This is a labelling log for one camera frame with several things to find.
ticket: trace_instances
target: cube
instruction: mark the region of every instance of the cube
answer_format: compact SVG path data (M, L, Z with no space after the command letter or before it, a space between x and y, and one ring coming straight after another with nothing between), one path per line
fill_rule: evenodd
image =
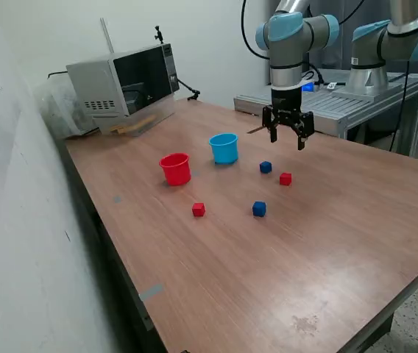
M260 163L260 172L263 174L271 173L272 165L270 162L264 161Z
M205 206L203 203L196 203L193 205L193 215L194 217L202 217L206 212Z
M266 214L266 204L262 201L256 201L253 204L252 211L255 217L264 217Z
M292 183L292 174L290 173L282 173L280 176L280 184L289 186Z

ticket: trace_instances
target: metal frame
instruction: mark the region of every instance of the metal frame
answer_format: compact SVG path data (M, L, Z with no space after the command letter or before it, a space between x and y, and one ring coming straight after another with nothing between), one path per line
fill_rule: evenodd
M343 82L348 78L346 70L324 70L324 79L329 82ZM389 79L396 79L400 74L388 74ZM396 80L403 85L405 77ZM401 137L398 140L397 152L413 157L418 142L418 74L410 74L407 87L407 106L405 108L403 123L400 127ZM302 109L312 111L314 114L316 130L327 135L347 138L348 130L365 121L368 121L382 112L400 104L402 91L395 93L377 102L358 101L355 99L342 99L333 96L329 90L320 90L315 93L304 92ZM270 87L266 86L258 93L239 95L234 98L235 110L261 116L263 107L271 104Z

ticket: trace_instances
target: tiled floor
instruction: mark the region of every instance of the tiled floor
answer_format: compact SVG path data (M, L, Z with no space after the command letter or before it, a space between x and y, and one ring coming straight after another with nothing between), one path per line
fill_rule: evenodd
M379 148L390 146L386 138L374 143ZM382 337L367 353L418 353L418 291L394 314L392 331Z

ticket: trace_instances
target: metal rod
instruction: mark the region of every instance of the metal rod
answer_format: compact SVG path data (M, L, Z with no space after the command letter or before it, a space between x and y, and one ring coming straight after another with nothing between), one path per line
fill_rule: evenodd
M104 32L104 36L106 37L107 47L109 48L109 52L113 54L114 53L113 42L111 42L109 32L107 31L106 20L103 17L101 17L99 20L101 21L101 26L103 27L103 32Z

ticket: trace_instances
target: red cube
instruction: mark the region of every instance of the red cube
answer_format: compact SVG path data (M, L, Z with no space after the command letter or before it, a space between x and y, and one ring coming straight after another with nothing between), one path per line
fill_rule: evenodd
M198 203L193 205L193 215L194 217L202 217L206 212L203 203Z
M292 183L292 174L290 173L282 173L280 176L280 184L289 186Z

